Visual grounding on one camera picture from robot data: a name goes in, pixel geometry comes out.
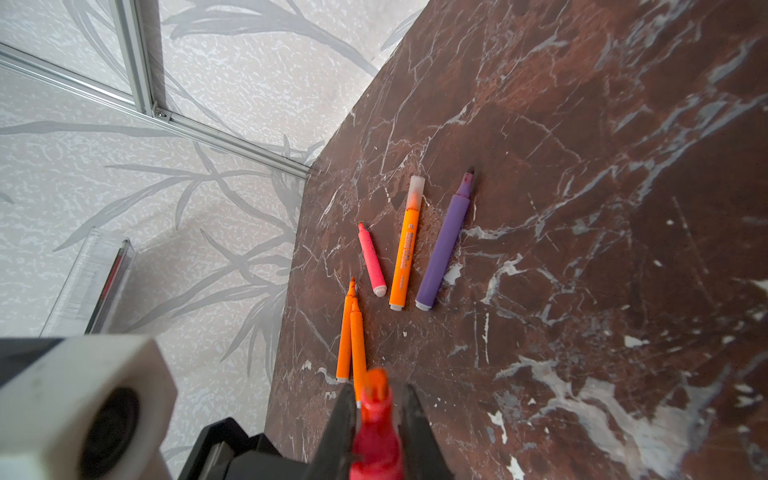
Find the orange highlighter marker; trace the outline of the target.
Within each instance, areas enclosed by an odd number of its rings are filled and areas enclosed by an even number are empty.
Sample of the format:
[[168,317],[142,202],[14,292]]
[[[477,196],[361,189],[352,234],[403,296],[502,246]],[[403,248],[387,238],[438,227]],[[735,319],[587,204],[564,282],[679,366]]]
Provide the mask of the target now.
[[406,304],[424,187],[423,177],[411,177],[389,299],[393,311],[402,311]]

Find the pink red marker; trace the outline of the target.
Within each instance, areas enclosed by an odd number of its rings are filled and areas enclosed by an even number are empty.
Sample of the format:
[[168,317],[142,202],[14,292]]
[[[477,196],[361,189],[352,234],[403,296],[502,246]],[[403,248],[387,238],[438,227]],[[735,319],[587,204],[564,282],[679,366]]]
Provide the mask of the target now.
[[361,387],[361,426],[353,441],[350,479],[404,478],[402,446],[395,431],[392,407],[387,372],[383,368],[369,370]]

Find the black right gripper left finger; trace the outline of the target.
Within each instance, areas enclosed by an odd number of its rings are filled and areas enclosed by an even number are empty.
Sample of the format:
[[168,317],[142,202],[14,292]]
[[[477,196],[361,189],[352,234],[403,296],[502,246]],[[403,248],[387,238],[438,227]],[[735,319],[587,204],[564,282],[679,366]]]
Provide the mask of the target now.
[[345,384],[323,431],[317,451],[303,479],[349,478],[357,426],[357,405],[352,385]]

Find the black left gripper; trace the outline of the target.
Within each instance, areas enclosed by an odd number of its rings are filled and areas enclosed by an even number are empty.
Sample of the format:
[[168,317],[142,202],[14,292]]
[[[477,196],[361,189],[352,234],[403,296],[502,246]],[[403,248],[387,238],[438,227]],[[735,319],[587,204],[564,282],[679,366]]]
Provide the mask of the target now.
[[282,456],[264,433],[248,436],[228,417],[201,430],[178,478],[301,479],[308,467]]

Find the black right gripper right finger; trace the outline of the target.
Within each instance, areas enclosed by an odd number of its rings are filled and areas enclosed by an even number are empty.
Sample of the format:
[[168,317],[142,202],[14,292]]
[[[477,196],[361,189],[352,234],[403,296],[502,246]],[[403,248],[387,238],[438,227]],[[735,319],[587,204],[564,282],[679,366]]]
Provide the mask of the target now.
[[404,386],[400,406],[400,438],[406,479],[448,480],[453,478],[434,436],[416,389]]

